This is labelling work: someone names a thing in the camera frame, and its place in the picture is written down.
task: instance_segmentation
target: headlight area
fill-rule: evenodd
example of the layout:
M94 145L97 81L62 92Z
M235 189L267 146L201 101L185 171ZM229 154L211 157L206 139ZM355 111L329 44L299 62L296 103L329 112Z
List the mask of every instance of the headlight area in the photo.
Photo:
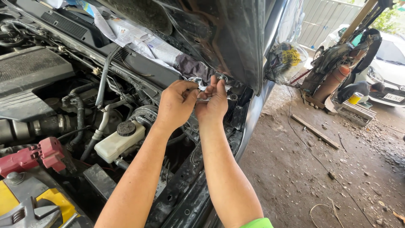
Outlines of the headlight area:
M375 71L374 67L369 67L369 70L367 71L367 76L375 83L377 82L384 83L384 78L377 71Z

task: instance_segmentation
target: corrugated wall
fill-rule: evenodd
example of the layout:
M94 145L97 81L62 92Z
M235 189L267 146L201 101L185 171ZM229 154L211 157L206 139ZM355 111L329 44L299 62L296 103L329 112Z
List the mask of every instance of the corrugated wall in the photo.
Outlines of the corrugated wall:
M331 0L304 0L305 17L298 43L317 49L329 33L341 24L350 24L360 8Z

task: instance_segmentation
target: wrench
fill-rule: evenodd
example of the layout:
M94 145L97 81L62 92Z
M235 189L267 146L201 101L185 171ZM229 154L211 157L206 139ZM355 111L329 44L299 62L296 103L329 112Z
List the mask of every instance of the wrench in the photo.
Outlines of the wrench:
M209 100L211 100L211 98L212 97L207 97L207 99L203 99L203 98L197 98L197 101L209 101ZM238 95L236 95L236 94L231 94L231 95L228 95L228 96L226 96L226 98L228 99L228 100L231 100L231 101L237 101L238 100Z

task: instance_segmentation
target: tree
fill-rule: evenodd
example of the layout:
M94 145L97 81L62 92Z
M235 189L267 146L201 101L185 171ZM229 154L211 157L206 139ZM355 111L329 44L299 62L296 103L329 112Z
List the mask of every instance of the tree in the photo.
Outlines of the tree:
M386 8L369 27L385 33L397 32L398 23L394 21L399 16L397 8L398 4L394 5L392 9Z

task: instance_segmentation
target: wooden pallet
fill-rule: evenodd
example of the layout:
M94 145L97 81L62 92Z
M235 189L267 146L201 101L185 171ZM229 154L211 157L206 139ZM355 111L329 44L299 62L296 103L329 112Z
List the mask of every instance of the wooden pallet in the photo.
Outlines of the wooden pallet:
M366 119L367 122L363 122L361 120L358 120L354 116L344 113L342 111L343 109L361 116L362 118ZM375 115L377 114L375 111L365 108L362 105L359 104L354 105L347 101L342 103L341 107L337 110L337 112L362 127L365 127L372 119L374 119Z

